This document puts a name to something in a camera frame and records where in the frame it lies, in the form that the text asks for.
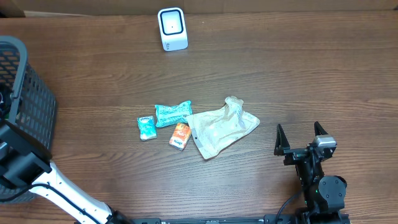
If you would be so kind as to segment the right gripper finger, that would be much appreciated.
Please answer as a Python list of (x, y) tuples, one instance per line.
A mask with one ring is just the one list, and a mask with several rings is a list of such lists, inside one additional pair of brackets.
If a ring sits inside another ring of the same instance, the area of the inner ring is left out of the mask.
[(287, 137), (284, 133), (284, 130), (283, 130), (281, 124), (278, 124), (275, 147), (274, 147), (274, 155), (275, 156), (284, 156), (289, 152), (290, 152), (290, 144), (287, 140)]
[(314, 132), (316, 136), (328, 135), (328, 133), (323, 129), (323, 127), (318, 121), (314, 122)]

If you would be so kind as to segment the beige plastic pouch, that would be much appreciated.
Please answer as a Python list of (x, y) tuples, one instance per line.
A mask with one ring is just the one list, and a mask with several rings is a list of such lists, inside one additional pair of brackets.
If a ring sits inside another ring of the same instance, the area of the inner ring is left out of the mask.
[(218, 110), (187, 116), (193, 140), (204, 159), (217, 156), (259, 126), (259, 118), (245, 112), (243, 103), (235, 96), (228, 96)]

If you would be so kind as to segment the small orange snack packet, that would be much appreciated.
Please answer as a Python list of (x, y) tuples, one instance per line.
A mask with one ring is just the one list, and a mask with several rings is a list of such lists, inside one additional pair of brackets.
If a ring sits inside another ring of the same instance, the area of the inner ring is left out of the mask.
[(192, 132), (190, 127), (184, 123), (178, 123), (170, 137), (169, 144), (182, 151), (186, 148)]

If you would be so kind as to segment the teal snack packet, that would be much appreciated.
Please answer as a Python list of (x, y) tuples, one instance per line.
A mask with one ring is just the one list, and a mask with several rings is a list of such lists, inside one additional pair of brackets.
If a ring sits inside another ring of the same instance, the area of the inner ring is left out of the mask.
[(178, 123), (188, 123), (187, 116), (193, 114), (191, 103), (187, 100), (175, 106), (155, 105), (157, 118), (155, 126), (164, 128)]

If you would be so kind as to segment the small teal tissue pack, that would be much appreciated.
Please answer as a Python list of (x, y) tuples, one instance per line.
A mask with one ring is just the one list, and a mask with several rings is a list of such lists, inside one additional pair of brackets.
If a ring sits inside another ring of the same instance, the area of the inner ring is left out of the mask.
[(140, 139), (142, 141), (157, 138), (155, 119), (153, 116), (137, 118), (137, 125), (140, 130)]

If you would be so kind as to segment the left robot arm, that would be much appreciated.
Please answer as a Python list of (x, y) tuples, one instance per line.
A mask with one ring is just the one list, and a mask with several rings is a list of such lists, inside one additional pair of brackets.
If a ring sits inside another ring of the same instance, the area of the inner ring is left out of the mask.
[(10, 202), (26, 192), (53, 202), (77, 223), (128, 224), (130, 219), (106, 203), (89, 196), (66, 178), (52, 161), (43, 144), (14, 126), (10, 115), (12, 90), (1, 85), (1, 185), (18, 193), (1, 202)]

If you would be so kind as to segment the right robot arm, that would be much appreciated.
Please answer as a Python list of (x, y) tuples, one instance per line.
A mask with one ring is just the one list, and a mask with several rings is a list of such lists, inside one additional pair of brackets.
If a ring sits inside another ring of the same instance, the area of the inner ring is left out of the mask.
[[(345, 207), (347, 182), (341, 176), (325, 175), (322, 168), (322, 162), (336, 150), (335, 138), (315, 122), (313, 141), (305, 148), (292, 149), (280, 124), (276, 131), (274, 154), (284, 157), (284, 165), (295, 166), (301, 190), (279, 208), (274, 223), (349, 223), (349, 216), (340, 212)], [(306, 207), (282, 217), (284, 208), (301, 195)]]

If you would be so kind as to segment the white barcode scanner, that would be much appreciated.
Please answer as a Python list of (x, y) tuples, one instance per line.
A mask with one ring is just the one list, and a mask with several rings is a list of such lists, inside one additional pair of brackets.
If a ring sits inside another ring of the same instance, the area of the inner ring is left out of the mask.
[(188, 47), (188, 36), (183, 11), (179, 7), (161, 9), (157, 15), (160, 37), (166, 52)]

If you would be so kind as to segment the grey plastic mesh basket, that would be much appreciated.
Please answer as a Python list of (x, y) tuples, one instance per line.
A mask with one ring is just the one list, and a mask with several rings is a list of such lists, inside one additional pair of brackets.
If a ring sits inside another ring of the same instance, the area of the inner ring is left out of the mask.
[(28, 63), (24, 43), (1, 36), (1, 203), (29, 202), (28, 188), (50, 172), (55, 95)]

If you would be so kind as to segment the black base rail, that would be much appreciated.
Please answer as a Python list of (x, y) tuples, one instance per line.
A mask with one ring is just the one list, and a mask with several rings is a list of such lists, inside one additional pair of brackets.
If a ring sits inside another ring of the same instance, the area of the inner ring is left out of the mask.
[[(239, 218), (189, 218), (189, 219), (171, 219), (161, 220), (159, 218), (144, 218), (144, 219), (130, 219), (130, 223), (134, 224), (275, 224), (276, 215), (265, 215), (264, 217), (239, 217)], [(314, 220), (312, 223), (342, 223), (351, 224), (351, 220), (348, 215), (341, 216), (342, 221), (325, 221)], [(278, 224), (294, 224), (299, 223), (296, 221), (293, 215), (281, 215)]]

